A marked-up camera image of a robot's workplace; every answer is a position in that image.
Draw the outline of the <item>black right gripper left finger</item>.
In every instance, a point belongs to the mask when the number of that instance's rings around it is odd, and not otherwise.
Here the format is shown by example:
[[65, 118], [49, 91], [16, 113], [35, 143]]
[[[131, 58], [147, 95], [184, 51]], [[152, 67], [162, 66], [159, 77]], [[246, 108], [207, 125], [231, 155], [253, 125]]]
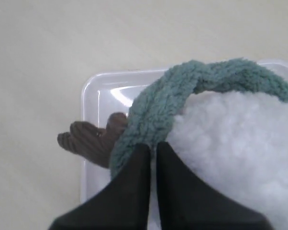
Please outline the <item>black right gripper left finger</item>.
[[97, 195], [57, 217], [51, 230], [145, 230], [147, 228], [151, 152], [136, 144], [117, 176]]

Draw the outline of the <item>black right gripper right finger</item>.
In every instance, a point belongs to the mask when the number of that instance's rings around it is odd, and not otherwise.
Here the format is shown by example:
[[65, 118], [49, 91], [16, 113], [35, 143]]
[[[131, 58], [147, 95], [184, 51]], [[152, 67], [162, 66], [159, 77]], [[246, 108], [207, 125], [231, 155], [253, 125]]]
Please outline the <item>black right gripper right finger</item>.
[[270, 230], [267, 218], [217, 192], [167, 142], [157, 145], [157, 197], [164, 230]]

